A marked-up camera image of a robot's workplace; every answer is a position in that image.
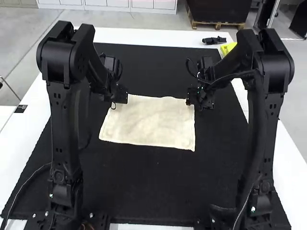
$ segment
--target metal stand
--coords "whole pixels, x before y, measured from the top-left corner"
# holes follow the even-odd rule
[[[261,1],[254,23],[254,28],[256,30],[271,28],[280,3],[280,0],[275,0],[274,4],[273,1],[274,0]]]

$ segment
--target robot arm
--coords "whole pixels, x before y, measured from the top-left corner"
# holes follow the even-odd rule
[[[214,92],[234,78],[241,78],[248,91],[247,159],[236,208],[211,205],[212,229],[249,229],[269,223],[275,190],[272,166],[277,122],[294,76],[291,56],[275,30],[262,30],[258,36],[252,30],[241,30],[236,47],[225,58],[212,65],[210,58],[203,57],[198,62],[198,74],[193,76],[198,87],[188,89],[186,103],[199,110],[213,109]],[[261,221],[255,223],[254,217]]]
[[[47,83],[52,123],[52,164],[48,180],[50,224],[78,229],[82,221],[83,172],[79,160],[79,117],[86,113],[90,93],[102,101],[128,102],[128,90],[118,81],[120,61],[99,56],[93,45],[95,29],[82,24],[74,30],[59,21],[37,49],[37,65]]]

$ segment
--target cloth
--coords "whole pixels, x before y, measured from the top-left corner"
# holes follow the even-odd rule
[[[195,151],[194,123],[194,106],[185,99],[130,94],[128,104],[109,109],[99,139]]]

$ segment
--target white cabinet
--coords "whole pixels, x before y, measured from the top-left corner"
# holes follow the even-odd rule
[[[82,6],[81,0],[60,0],[61,5],[75,5],[75,6]]]
[[[36,5],[35,0],[21,0],[21,3],[24,5]]]
[[[129,0],[106,0],[106,5],[111,7],[129,7]]]
[[[153,9],[154,0],[131,0],[133,8]]]
[[[154,9],[174,10],[176,7],[176,0],[154,0]]]
[[[106,0],[85,0],[86,6],[106,6]]]
[[[178,0],[0,0],[37,1],[39,8],[176,14]]]
[[[4,3],[6,4],[19,4],[18,0],[4,0]]]
[[[60,5],[59,0],[38,0],[38,4],[54,4]]]

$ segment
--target gray floor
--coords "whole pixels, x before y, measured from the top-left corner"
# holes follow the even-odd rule
[[[273,22],[281,38],[298,38],[288,26],[291,22],[289,11],[280,12]],[[246,27],[252,28],[256,12],[248,15]],[[148,13],[69,11],[18,9],[0,7],[0,75],[11,85],[19,98],[23,98],[38,74],[35,53],[39,41],[57,20],[71,21],[79,26],[90,23],[96,27],[142,28],[164,30],[192,30],[182,0],[178,3],[177,15]],[[198,30],[214,31],[212,26]],[[222,27],[236,40],[236,28]],[[307,78],[305,78],[304,54],[306,41],[284,41],[295,60],[295,78],[285,97],[281,120],[307,161]],[[5,85],[0,91],[0,105],[17,105],[19,99]]]

